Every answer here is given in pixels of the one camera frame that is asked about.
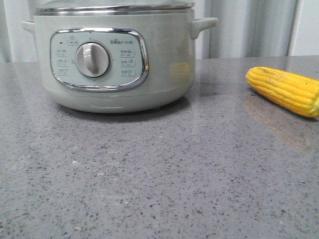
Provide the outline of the pale green electric cooking pot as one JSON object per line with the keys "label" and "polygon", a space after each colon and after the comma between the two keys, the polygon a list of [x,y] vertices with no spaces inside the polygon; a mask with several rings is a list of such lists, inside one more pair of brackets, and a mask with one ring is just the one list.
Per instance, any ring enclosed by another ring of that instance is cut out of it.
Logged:
{"label": "pale green electric cooking pot", "polygon": [[[36,12],[22,21],[36,40],[42,83],[59,104],[85,112],[128,113],[176,101],[195,79],[195,40],[217,25],[193,10]],[[104,46],[108,72],[88,78],[76,67],[78,48]]]}

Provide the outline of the yellow corn cob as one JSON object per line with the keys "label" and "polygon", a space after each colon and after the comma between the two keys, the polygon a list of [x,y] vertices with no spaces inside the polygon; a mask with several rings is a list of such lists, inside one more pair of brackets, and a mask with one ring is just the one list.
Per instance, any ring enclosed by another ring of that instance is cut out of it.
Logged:
{"label": "yellow corn cob", "polygon": [[246,73],[247,83],[270,101],[304,117],[319,116],[319,81],[302,75],[254,67]]}

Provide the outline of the grey round control knob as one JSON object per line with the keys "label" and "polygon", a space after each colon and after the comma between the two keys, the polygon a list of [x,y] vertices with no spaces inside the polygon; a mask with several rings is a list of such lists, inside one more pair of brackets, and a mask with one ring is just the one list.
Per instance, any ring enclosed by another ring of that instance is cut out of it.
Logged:
{"label": "grey round control knob", "polygon": [[104,76],[110,67],[108,50],[99,43],[87,42],[82,44],[75,55],[76,67],[88,78]]}

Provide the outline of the glass pot lid steel rim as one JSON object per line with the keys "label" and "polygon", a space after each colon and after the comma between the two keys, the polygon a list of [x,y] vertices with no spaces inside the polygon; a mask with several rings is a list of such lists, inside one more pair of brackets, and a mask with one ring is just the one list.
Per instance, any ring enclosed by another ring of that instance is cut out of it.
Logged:
{"label": "glass pot lid steel rim", "polygon": [[36,11],[175,10],[192,8],[194,5],[194,2],[187,0],[51,0]]}

